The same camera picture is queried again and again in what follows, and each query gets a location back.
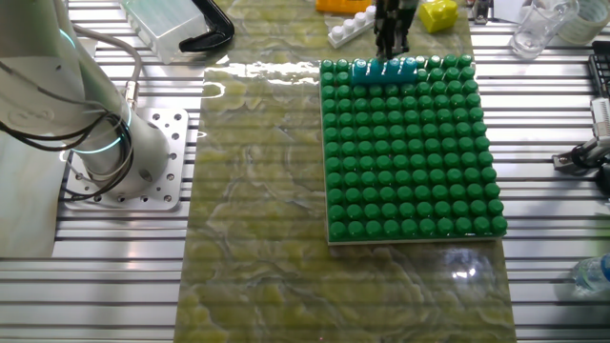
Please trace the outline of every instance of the clear glass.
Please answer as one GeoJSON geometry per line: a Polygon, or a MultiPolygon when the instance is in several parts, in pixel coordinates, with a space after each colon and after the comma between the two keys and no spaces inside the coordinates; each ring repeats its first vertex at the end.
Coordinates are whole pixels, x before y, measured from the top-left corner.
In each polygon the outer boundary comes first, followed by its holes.
{"type": "Polygon", "coordinates": [[[533,0],[511,38],[513,51],[523,58],[536,58],[561,26],[574,19],[578,12],[577,0],[533,0]]]}
{"type": "Polygon", "coordinates": [[[610,290],[610,280],[604,269],[610,268],[610,253],[603,257],[594,257],[580,261],[574,267],[574,280],[579,289],[586,292],[610,290]]]}

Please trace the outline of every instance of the plastic container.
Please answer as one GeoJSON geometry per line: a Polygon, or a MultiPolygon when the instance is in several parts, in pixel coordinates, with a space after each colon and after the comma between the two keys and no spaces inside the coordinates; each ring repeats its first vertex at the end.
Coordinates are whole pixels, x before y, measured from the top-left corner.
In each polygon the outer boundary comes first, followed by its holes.
{"type": "Polygon", "coordinates": [[[610,290],[610,253],[580,261],[574,267],[574,280],[583,291],[610,290]]]}
{"type": "Polygon", "coordinates": [[[161,61],[170,64],[178,45],[208,31],[203,13],[191,0],[121,0],[127,21],[161,61]]]}
{"type": "Polygon", "coordinates": [[[511,38],[513,51],[523,58],[536,58],[561,26],[574,19],[578,12],[577,0],[533,0],[511,38]]]}
{"type": "Polygon", "coordinates": [[[579,16],[559,30],[566,42],[585,45],[591,42],[610,22],[608,0],[579,0],[579,16]]]}

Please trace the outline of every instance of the glass cup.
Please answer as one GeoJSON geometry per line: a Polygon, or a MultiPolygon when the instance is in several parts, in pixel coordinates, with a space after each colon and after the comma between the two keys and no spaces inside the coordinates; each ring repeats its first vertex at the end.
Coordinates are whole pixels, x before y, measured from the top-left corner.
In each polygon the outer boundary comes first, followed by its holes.
{"type": "Polygon", "coordinates": [[[561,26],[576,18],[578,0],[532,0],[521,26],[511,38],[513,51],[523,58],[536,58],[561,26]]]}

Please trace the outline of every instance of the plastic bottle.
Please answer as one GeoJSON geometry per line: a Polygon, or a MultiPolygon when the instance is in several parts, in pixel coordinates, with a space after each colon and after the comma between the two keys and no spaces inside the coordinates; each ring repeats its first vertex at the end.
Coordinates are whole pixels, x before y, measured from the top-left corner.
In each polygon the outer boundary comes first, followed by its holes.
{"type": "Polygon", "coordinates": [[[574,267],[574,280],[583,291],[610,290],[610,253],[580,261],[574,267]]]}

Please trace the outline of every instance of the orange object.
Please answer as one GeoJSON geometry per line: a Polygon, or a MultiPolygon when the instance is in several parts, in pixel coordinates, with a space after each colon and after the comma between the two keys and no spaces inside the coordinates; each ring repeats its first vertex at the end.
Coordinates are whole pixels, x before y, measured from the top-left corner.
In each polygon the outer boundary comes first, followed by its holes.
{"type": "Polygon", "coordinates": [[[369,6],[371,0],[315,0],[315,9],[321,11],[358,13],[369,6]]]}

